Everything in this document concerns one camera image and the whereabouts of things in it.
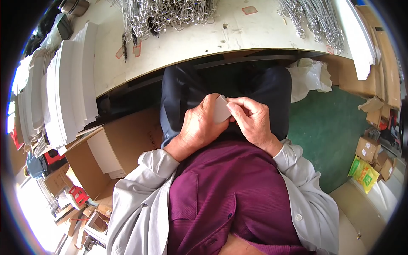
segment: jacket sleeve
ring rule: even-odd
[[[113,212],[109,221],[107,254],[116,254],[126,246],[130,233],[143,206],[151,205],[149,198],[173,174],[179,165],[165,150],[144,152],[139,166],[119,180],[113,190]]]
[[[282,150],[273,159],[281,173],[300,191],[300,197],[296,197],[299,199],[297,204],[304,202],[308,207],[306,211],[309,211],[312,214],[310,216],[320,225],[320,238],[316,245],[337,254],[339,248],[337,204],[320,188],[321,174],[315,171],[309,160],[302,157],[303,149],[299,145],[293,145],[289,139],[284,139],[282,143],[284,144]]]

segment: hand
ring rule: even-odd
[[[195,108],[186,111],[180,134],[164,148],[178,162],[209,145],[227,129],[228,119],[219,124],[214,122],[215,100],[218,96],[218,93],[209,94]]]
[[[227,98],[227,107],[245,138],[252,144],[275,157],[283,145],[271,132],[269,108],[247,97]]]

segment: wrist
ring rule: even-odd
[[[275,157],[282,150],[283,144],[274,136],[260,146],[260,148],[267,152],[271,157]]]
[[[178,162],[188,158],[196,151],[191,148],[180,135],[174,137],[163,149]]]

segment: dark blue trousers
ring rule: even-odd
[[[245,96],[269,107],[271,132],[279,140],[285,139],[289,131],[292,91],[289,71],[280,66],[271,67],[253,77],[248,88]],[[162,148],[180,133],[185,112],[196,107],[210,93],[192,65],[181,63],[166,68],[160,105],[160,124],[164,133]],[[231,131],[242,135],[235,123],[231,123],[226,130]]]

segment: fingernail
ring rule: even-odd
[[[234,109],[235,104],[234,104],[234,103],[229,102],[229,103],[227,103],[227,107],[228,107],[228,109],[232,110],[232,109]]]

